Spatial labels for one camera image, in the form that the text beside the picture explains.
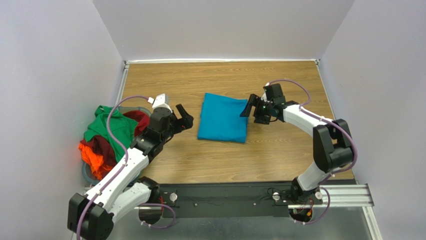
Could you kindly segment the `blue t shirt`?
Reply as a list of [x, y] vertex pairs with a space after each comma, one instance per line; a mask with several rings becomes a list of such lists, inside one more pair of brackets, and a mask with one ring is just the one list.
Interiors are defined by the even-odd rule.
[[244, 144], [248, 135], [248, 118], [240, 114], [247, 103], [246, 99], [206, 93], [197, 139]]

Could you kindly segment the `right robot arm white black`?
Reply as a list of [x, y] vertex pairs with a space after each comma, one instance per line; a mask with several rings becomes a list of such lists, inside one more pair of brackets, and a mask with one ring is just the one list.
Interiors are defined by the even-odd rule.
[[302, 203], [318, 191], [332, 175], [349, 170], [358, 152], [348, 123], [332, 120], [305, 109], [304, 104], [286, 100], [281, 85], [267, 83], [264, 94], [251, 94], [241, 117], [254, 116], [257, 124], [268, 125], [274, 120], [294, 125], [312, 137], [313, 163], [291, 182], [287, 198]]

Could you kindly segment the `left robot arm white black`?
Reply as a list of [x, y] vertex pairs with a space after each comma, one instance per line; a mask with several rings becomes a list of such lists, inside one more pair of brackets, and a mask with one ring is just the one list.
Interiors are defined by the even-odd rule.
[[155, 204], [159, 184], [139, 178], [141, 171], [163, 150], [174, 135], [193, 127], [194, 118], [178, 104], [177, 118], [166, 105], [153, 109], [149, 125], [137, 135], [123, 158], [85, 194], [75, 193], [68, 203], [67, 228], [78, 239], [106, 240], [115, 223], [141, 204]]

